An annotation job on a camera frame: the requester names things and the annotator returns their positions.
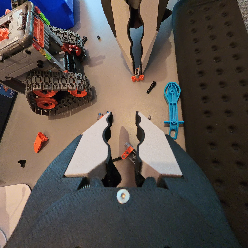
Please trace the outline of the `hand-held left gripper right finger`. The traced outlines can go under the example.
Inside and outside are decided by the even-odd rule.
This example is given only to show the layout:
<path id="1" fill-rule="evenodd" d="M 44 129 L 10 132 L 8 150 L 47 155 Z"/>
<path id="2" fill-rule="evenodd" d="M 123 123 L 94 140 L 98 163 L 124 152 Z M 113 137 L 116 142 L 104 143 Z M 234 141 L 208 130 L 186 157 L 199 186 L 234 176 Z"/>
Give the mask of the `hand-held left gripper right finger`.
<path id="1" fill-rule="evenodd" d="M 141 112 L 136 111 L 137 145 L 135 172 L 140 181 L 153 177 L 157 184 L 163 177 L 181 177 L 182 171 L 165 133 Z"/>

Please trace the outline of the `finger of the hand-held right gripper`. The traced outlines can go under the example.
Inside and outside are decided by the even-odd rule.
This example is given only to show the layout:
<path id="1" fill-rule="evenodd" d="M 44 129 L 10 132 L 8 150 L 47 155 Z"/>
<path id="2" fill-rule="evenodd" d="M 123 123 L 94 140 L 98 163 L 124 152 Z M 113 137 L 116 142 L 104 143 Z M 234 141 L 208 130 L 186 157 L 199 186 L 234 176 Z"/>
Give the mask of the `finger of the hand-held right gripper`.
<path id="1" fill-rule="evenodd" d="M 142 0 L 138 10 L 139 17 L 143 24 L 140 69 L 142 73 L 144 73 L 166 10 L 166 1 Z"/>
<path id="2" fill-rule="evenodd" d="M 132 42 L 129 33 L 130 5 L 124 0 L 111 0 L 111 7 L 116 31 L 116 41 L 124 59 L 134 73 L 134 58 L 131 55 Z"/>

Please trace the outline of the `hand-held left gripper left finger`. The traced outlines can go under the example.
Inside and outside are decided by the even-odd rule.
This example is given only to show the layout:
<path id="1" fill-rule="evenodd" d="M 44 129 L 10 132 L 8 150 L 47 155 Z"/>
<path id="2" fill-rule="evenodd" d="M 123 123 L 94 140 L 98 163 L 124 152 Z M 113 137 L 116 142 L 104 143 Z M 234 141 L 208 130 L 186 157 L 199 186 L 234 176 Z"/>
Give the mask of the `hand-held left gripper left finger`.
<path id="1" fill-rule="evenodd" d="M 108 144 L 111 138 L 113 115 L 106 113 L 83 134 L 65 171 L 66 177 L 99 177 L 107 174 L 111 150 Z"/>

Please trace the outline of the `orange grey brick assembly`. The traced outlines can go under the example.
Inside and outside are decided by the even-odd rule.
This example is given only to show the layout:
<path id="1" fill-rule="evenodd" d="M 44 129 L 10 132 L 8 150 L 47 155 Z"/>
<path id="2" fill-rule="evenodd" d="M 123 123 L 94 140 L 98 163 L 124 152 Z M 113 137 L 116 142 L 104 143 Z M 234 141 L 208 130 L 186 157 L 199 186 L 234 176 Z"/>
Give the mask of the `orange grey brick assembly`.
<path id="1" fill-rule="evenodd" d="M 144 75 L 140 73 L 140 69 L 139 68 L 136 68 L 134 70 L 134 75 L 131 77 L 132 81 L 133 82 L 139 82 L 139 81 L 142 81 L 144 80 Z"/>

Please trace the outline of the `orange beam with black axle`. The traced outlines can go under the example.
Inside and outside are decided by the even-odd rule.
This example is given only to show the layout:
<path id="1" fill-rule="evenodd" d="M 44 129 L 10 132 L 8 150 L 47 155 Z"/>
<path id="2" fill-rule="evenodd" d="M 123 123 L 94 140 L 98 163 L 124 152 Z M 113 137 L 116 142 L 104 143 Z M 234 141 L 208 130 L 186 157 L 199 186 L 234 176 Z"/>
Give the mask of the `orange beam with black axle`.
<path id="1" fill-rule="evenodd" d="M 131 160 L 131 162 L 135 164 L 136 150 L 128 142 L 125 143 L 124 146 L 126 147 L 125 152 L 120 157 L 112 159 L 112 161 L 116 162 L 116 161 L 119 161 L 119 160 L 124 160 L 126 158 L 129 158 Z"/>

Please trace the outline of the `teal plastic separator tool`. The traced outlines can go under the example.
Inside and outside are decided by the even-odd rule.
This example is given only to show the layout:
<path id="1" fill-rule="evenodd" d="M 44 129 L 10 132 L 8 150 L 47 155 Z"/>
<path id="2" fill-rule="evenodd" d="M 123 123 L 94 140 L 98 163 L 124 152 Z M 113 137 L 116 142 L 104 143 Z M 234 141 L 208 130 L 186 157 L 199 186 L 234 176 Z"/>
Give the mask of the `teal plastic separator tool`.
<path id="1" fill-rule="evenodd" d="M 177 103 L 180 93 L 180 86 L 176 82 L 169 82 L 164 89 L 164 98 L 169 107 L 169 121 L 164 121 L 164 124 L 169 124 L 169 135 L 171 135 L 171 131 L 175 131 L 174 140 L 177 139 L 179 124 L 184 124 L 184 121 L 178 120 Z"/>

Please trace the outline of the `blue plastic storage bin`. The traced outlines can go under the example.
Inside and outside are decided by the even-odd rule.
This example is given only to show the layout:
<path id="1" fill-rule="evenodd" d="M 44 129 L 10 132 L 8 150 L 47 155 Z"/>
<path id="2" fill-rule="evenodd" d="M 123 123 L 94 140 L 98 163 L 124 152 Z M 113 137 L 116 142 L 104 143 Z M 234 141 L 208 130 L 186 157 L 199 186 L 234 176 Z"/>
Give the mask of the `blue plastic storage bin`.
<path id="1" fill-rule="evenodd" d="M 49 20 L 61 29 L 74 27 L 73 0 L 31 0 Z"/>

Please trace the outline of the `orange curved brick piece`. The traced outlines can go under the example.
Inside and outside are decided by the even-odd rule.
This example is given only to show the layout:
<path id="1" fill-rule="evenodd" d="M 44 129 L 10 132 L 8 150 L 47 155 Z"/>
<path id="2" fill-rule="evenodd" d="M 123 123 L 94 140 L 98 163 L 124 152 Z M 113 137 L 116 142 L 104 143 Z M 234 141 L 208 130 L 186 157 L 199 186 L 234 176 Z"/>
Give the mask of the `orange curved brick piece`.
<path id="1" fill-rule="evenodd" d="M 33 145 L 35 153 L 39 152 L 39 150 L 41 149 L 42 143 L 47 140 L 48 140 L 48 137 L 46 135 L 44 135 L 42 132 L 38 132 L 36 140 Z"/>

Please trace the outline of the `long black pin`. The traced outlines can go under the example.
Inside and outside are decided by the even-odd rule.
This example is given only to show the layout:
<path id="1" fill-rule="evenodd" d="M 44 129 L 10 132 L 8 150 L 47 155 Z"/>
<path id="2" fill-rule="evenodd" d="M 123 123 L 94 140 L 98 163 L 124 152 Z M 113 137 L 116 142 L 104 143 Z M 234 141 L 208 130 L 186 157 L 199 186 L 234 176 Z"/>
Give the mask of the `long black pin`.
<path id="1" fill-rule="evenodd" d="M 157 85 L 156 81 L 153 81 L 150 85 L 150 87 L 148 88 L 148 90 L 146 91 L 147 94 L 149 94 L 151 92 L 151 90 Z"/>

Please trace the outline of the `black dimpled foam mat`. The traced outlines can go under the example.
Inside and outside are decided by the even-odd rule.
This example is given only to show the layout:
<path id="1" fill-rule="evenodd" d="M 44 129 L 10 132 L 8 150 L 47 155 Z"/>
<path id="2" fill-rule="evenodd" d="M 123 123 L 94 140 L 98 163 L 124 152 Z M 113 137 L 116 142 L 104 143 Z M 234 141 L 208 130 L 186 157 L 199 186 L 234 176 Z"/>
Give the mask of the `black dimpled foam mat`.
<path id="1" fill-rule="evenodd" d="M 178 1 L 172 12 L 187 153 L 247 247 L 248 55 L 237 1 Z"/>

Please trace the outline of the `toy vehicle product box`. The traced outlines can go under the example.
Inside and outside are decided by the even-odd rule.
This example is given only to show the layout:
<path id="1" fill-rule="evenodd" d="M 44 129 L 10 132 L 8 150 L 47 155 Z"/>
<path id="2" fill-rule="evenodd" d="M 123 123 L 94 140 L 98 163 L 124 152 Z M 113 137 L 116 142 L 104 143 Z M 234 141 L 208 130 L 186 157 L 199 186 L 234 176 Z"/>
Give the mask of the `toy vehicle product box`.
<path id="1" fill-rule="evenodd" d="M 17 98 L 17 92 L 0 84 L 0 140 L 5 132 L 14 103 Z"/>

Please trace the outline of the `white book stand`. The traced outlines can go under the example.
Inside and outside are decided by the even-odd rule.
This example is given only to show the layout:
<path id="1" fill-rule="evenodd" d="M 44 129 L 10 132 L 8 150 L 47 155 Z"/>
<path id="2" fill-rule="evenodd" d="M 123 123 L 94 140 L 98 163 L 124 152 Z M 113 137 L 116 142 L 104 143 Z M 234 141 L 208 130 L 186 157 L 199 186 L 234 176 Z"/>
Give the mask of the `white book stand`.
<path id="1" fill-rule="evenodd" d="M 27 184 L 0 187 L 0 247 L 15 230 L 30 194 Z"/>

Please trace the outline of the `grey orange tracked toy vehicle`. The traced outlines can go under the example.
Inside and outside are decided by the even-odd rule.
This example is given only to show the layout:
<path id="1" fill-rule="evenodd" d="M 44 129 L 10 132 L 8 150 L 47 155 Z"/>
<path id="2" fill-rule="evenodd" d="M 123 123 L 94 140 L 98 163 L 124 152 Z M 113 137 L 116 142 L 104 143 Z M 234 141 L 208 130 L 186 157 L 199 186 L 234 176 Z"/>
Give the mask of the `grey orange tracked toy vehicle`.
<path id="1" fill-rule="evenodd" d="M 11 1 L 0 18 L 0 80 L 26 95 L 33 112 L 56 115 L 92 100 L 77 33 L 54 27 L 31 1 Z"/>

